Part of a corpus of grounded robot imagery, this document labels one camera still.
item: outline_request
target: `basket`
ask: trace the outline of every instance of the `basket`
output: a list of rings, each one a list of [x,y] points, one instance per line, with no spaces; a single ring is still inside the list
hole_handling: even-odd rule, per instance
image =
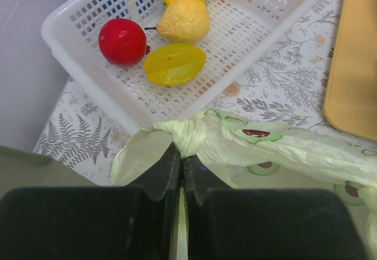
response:
[[[98,48],[98,33],[109,19],[155,26],[165,10],[163,0],[69,0],[46,18],[42,37],[107,115],[134,134],[141,126],[201,110],[317,1],[207,0],[211,29],[197,44],[207,53],[206,64],[195,79],[176,87],[149,82],[143,61],[132,68],[113,66]],[[169,44],[155,31],[146,34],[152,51]]]

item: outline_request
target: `pear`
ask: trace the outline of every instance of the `pear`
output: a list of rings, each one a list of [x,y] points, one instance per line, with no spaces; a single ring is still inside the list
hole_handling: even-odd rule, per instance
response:
[[[210,31],[210,15],[206,4],[199,0],[175,0],[165,10],[156,29],[173,43],[195,44]]]

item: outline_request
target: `red pomegranate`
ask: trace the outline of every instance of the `red pomegranate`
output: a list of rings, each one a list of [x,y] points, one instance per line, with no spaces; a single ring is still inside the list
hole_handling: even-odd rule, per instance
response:
[[[143,29],[124,18],[108,21],[100,31],[98,42],[104,57],[119,67],[136,65],[148,50]]]

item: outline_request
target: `tan plastic tray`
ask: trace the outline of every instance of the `tan plastic tray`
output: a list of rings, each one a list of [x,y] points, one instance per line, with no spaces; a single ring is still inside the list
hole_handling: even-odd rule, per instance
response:
[[[344,0],[323,111],[340,131],[377,141],[377,0]]]

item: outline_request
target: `floral tablecloth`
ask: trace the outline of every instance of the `floral tablecloth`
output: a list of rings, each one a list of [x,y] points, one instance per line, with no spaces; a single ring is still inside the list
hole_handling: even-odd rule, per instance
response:
[[[377,151],[376,143],[332,128],[322,113],[341,6],[342,0],[320,0],[207,107],[253,120],[284,121]],[[112,160],[129,138],[70,78],[35,152],[62,161],[98,185],[109,185]],[[240,169],[240,178],[248,187],[334,190],[364,234],[368,210],[352,186],[323,183],[271,163]]]

